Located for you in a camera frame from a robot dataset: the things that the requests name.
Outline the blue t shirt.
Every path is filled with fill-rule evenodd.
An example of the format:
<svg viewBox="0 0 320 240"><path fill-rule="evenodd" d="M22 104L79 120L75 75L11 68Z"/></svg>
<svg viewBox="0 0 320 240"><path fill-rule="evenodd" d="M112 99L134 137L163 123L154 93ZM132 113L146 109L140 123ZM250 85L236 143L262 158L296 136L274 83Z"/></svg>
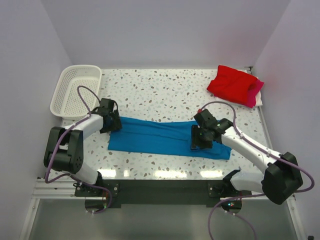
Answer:
<svg viewBox="0 0 320 240"><path fill-rule="evenodd" d="M195 121L154 122L121 117L122 129L110 133L112 151L229 160L231 148L214 142L209 149L191 149Z"/></svg>

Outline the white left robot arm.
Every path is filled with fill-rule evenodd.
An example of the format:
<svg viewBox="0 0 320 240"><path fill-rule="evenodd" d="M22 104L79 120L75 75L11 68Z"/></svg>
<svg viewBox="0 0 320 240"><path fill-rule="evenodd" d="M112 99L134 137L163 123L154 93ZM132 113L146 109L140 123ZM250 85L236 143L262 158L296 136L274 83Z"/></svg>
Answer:
<svg viewBox="0 0 320 240"><path fill-rule="evenodd" d="M65 127L53 127L45 149L43 164L47 168L45 182L70 176L86 183L86 191L99 196L104 184L101 174L85 163L84 141L92 134L118 131L122 128L119 107L115 100L102 98L83 119Z"/></svg>

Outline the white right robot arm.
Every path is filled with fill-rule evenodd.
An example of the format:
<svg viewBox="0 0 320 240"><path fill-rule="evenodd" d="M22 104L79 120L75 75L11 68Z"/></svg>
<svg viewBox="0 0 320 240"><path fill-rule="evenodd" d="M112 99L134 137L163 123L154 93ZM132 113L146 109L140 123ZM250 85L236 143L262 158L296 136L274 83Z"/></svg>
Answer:
<svg viewBox="0 0 320 240"><path fill-rule="evenodd" d="M296 157L290 152L281 154L247 136L234 121L217 120L207 109L194 116L191 127L191 149L206 150L214 143L227 146L249 160L259 173L233 171L226 176L223 192L230 197L239 191L264 194L270 201L281 205L302 185Z"/></svg>

